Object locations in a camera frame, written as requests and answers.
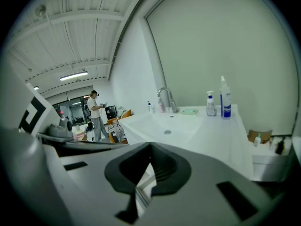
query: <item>white wall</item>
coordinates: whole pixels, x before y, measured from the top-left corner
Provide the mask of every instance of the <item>white wall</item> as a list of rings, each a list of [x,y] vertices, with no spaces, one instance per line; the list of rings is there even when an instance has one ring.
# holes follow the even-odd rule
[[[110,75],[116,105],[134,114],[147,113],[148,100],[157,105],[157,91],[166,85],[156,45],[144,19],[158,1],[144,0],[140,4],[122,38]]]
[[[157,89],[139,21],[127,28],[119,48],[110,82],[118,106],[132,113],[148,112],[148,100],[155,103]]]
[[[220,76],[246,131],[291,134],[296,64],[288,38],[262,0],[164,0],[147,18],[166,84],[180,106],[206,105]]]
[[[114,98],[114,94],[112,92],[112,87],[111,84],[107,81],[104,82],[97,82],[93,84],[93,89],[97,91],[99,96],[96,99],[96,103],[99,104],[104,104],[108,103],[107,106],[112,106],[116,105],[116,101]],[[104,124],[107,123],[107,115],[105,113],[105,109],[101,109],[101,118]]]

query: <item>green sponge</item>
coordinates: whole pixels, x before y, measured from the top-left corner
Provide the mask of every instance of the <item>green sponge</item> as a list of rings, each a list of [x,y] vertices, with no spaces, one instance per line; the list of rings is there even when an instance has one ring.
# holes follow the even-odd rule
[[[184,109],[181,113],[183,115],[195,115],[195,114],[198,113],[198,110],[195,110],[195,109]]]

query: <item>white t-shirt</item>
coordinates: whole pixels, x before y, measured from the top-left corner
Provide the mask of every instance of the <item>white t-shirt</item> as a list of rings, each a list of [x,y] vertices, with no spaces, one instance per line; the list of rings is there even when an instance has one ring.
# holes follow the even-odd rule
[[[94,111],[93,111],[93,110],[91,109],[93,106],[97,107],[97,103],[96,103],[95,99],[90,98],[90,99],[88,100],[88,102],[87,102],[87,105],[88,105],[89,111],[91,112],[91,118],[92,118],[92,119],[95,119],[95,118],[100,117],[100,112],[99,112],[99,110],[94,110]]]

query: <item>ceiling light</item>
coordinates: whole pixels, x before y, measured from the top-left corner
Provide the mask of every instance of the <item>ceiling light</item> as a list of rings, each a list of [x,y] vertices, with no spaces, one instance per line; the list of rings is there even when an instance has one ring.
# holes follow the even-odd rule
[[[87,74],[88,74],[88,72],[84,71],[84,72],[75,73],[75,74],[71,74],[71,75],[67,75],[67,76],[61,77],[60,80],[61,81],[65,81],[65,80],[68,80],[68,79],[76,78],[76,77],[87,75]]]

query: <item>person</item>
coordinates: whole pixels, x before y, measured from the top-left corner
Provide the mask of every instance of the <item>person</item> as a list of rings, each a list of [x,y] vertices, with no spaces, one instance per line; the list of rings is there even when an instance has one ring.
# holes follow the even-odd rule
[[[90,98],[88,99],[87,105],[91,112],[91,120],[94,124],[94,134],[95,134],[95,142],[99,142],[102,138],[101,132],[105,137],[109,137],[109,134],[106,132],[102,118],[100,117],[99,109],[104,108],[104,105],[97,106],[95,101],[97,97],[97,92],[92,90],[90,93]]]

